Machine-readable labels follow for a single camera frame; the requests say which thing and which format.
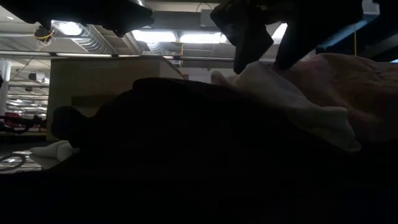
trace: ceiling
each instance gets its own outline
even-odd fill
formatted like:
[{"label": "ceiling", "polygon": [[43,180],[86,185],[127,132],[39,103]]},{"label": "ceiling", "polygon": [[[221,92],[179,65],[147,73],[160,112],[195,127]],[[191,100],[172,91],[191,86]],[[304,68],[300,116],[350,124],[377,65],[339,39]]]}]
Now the ceiling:
[{"label": "ceiling", "polygon": [[[219,29],[210,19],[210,11],[218,5],[220,0],[197,1],[198,0],[147,0],[144,1],[144,4],[154,11],[152,29],[172,30],[176,34],[186,31],[219,32]],[[366,9],[374,11],[371,5],[365,6]],[[105,53],[104,49],[106,49],[107,54],[150,54],[146,43],[138,42],[132,33],[128,33],[123,38],[119,38],[112,31],[106,30],[101,26],[93,25],[85,27],[87,34],[81,38],[88,39],[100,45],[101,48],[99,50],[88,50],[79,43],[78,39],[66,36],[57,29],[56,33],[52,36],[51,43],[42,46],[33,36],[34,30],[38,29],[40,24],[27,24],[1,6],[0,15],[0,50],[34,52],[40,49],[41,52],[103,54]],[[279,26],[280,23],[267,26],[268,33],[272,35]],[[170,54],[178,55],[183,52],[183,55],[186,56],[233,58],[235,53],[235,48],[231,44],[161,43],[161,45]],[[264,54],[263,58],[275,58],[278,48],[279,45],[273,45]],[[9,92],[10,95],[43,95],[37,96],[37,99],[43,99],[48,95],[48,88],[46,87],[48,84],[29,80],[28,75],[29,73],[42,72],[50,79],[50,58],[32,58],[31,56],[17,55],[0,55],[0,57],[12,63],[11,86],[44,86],[43,88],[33,88],[32,91],[26,91],[24,87],[11,87]],[[188,68],[231,68],[232,63],[184,61],[183,66]],[[26,101],[26,103],[28,102],[39,105],[39,107],[47,105],[47,102],[44,100]]]}]

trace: air duct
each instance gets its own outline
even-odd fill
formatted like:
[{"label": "air duct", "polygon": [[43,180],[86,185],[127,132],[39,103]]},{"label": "air duct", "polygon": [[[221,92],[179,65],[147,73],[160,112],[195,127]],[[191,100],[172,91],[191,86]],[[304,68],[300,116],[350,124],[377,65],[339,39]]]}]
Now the air duct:
[{"label": "air duct", "polygon": [[74,22],[52,21],[52,25],[65,35],[73,38],[76,44],[85,49],[88,53],[114,54],[116,51],[103,39],[101,34],[93,25],[87,27]]},{"label": "air duct", "polygon": [[165,55],[166,50],[163,48],[162,44],[160,42],[156,43],[147,43],[149,50],[152,52],[152,54],[155,55]]}]

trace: dark fabric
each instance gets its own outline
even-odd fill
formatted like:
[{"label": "dark fabric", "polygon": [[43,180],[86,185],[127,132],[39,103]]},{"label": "dark fabric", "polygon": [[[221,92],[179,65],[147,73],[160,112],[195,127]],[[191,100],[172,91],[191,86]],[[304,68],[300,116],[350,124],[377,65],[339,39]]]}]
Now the dark fabric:
[{"label": "dark fabric", "polygon": [[[223,86],[147,78],[90,118],[79,154],[0,176],[2,220],[393,222],[396,162],[347,154]],[[21,202],[27,200],[29,208]]]},{"label": "dark fabric", "polygon": [[79,148],[86,132],[89,119],[70,106],[63,106],[54,111],[51,125],[52,134],[61,139],[69,140],[74,148]]}]

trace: white cloth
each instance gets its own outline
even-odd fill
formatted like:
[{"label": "white cloth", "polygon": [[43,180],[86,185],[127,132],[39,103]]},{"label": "white cloth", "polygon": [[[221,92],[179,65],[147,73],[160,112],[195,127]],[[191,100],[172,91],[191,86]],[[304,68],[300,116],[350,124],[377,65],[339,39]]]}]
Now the white cloth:
[{"label": "white cloth", "polygon": [[320,107],[309,102],[291,82],[261,62],[228,80],[220,72],[211,74],[214,84],[226,85],[259,98],[267,106],[285,113],[296,127],[306,130],[348,152],[361,149],[348,123],[347,109],[339,106]]},{"label": "white cloth", "polygon": [[78,153],[79,149],[72,148],[68,141],[59,141],[45,147],[33,147],[30,151],[32,152],[30,158],[33,161],[43,169],[49,169]]}]

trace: fluorescent light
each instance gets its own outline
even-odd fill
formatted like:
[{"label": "fluorescent light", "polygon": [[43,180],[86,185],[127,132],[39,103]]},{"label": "fluorescent light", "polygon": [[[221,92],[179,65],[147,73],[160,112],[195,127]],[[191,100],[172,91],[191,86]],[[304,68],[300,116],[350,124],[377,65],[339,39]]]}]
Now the fluorescent light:
[{"label": "fluorescent light", "polygon": [[278,29],[275,30],[274,34],[272,35],[274,44],[280,44],[280,42],[282,41],[282,38],[285,35],[286,28],[287,28],[287,24],[283,23],[278,27]]},{"label": "fluorescent light", "polygon": [[119,57],[139,57],[139,55],[118,55]]},{"label": "fluorescent light", "polygon": [[189,44],[219,44],[226,41],[226,37],[221,38],[221,36],[220,32],[214,34],[184,34],[180,41]]},{"label": "fluorescent light", "polygon": [[75,53],[57,53],[59,57],[112,57],[110,54],[75,54]]},{"label": "fluorescent light", "polygon": [[145,43],[175,42],[177,38],[172,31],[141,31],[133,30],[132,34],[138,41]]},{"label": "fluorescent light", "polygon": [[81,25],[76,22],[52,21],[52,23],[65,35],[80,35],[83,32]]},{"label": "fluorescent light", "polygon": [[47,53],[47,52],[20,52],[20,51],[0,50],[0,55],[50,56],[50,53]]}]

